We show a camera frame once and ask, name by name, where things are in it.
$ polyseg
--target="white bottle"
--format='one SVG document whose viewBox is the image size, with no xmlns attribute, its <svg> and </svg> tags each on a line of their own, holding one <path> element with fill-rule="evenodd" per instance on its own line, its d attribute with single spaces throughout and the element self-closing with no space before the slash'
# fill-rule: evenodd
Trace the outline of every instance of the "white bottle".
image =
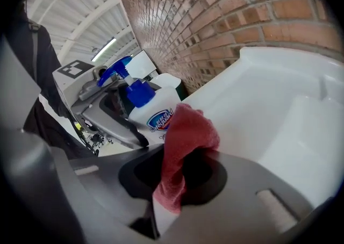
<svg viewBox="0 0 344 244">
<path fill-rule="evenodd" d="M 148 139 L 150 145 L 164 143 L 169 123 L 180 101 L 173 87 L 161 88 L 144 106 L 135 107 L 128 120 Z"/>
</svg>

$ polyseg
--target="white ceiling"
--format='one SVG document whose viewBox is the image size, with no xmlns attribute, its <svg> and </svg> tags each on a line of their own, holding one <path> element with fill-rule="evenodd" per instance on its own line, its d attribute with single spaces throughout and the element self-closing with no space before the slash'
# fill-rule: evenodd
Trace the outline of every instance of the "white ceiling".
<svg viewBox="0 0 344 244">
<path fill-rule="evenodd" d="M 47 28 L 63 64 L 90 61 L 113 38 L 97 64 L 141 51 L 121 0 L 28 0 L 27 15 Z"/>
</svg>

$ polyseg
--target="soap label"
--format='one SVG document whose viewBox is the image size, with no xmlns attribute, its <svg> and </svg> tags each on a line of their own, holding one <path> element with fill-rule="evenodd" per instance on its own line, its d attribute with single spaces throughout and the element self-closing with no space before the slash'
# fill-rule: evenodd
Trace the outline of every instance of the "soap label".
<svg viewBox="0 0 344 244">
<path fill-rule="evenodd" d="M 150 131 L 166 131 L 170 125 L 172 116 L 172 109 L 165 109 L 154 114 L 147 122 L 147 125 L 150 127 Z"/>
</svg>

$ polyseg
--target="white sink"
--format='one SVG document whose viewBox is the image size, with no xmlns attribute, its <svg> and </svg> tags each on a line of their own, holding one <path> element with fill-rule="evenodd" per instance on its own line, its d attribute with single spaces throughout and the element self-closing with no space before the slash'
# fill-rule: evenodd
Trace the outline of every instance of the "white sink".
<svg viewBox="0 0 344 244">
<path fill-rule="evenodd" d="M 314 206 L 344 174 L 344 64 L 293 49 L 250 47 L 183 102 L 219 132 L 219 151 L 255 161 Z"/>
</svg>

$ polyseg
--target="ceiling light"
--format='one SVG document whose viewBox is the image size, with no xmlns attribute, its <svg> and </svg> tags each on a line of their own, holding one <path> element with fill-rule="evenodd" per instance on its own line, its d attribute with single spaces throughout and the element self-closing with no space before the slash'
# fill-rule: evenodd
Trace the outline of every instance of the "ceiling light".
<svg viewBox="0 0 344 244">
<path fill-rule="evenodd" d="M 116 41 L 115 38 L 113 38 L 112 40 L 109 41 L 109 43 L 107 45 L 105 45 L 103 47 L 102 50 L 99 51 L 99 53 L 97 55 L 95 55 L 95 57 L 92 59 L 92 61 L 96 61 L 111 45 L 113 45 L 113 43 Z"/>
</svg>

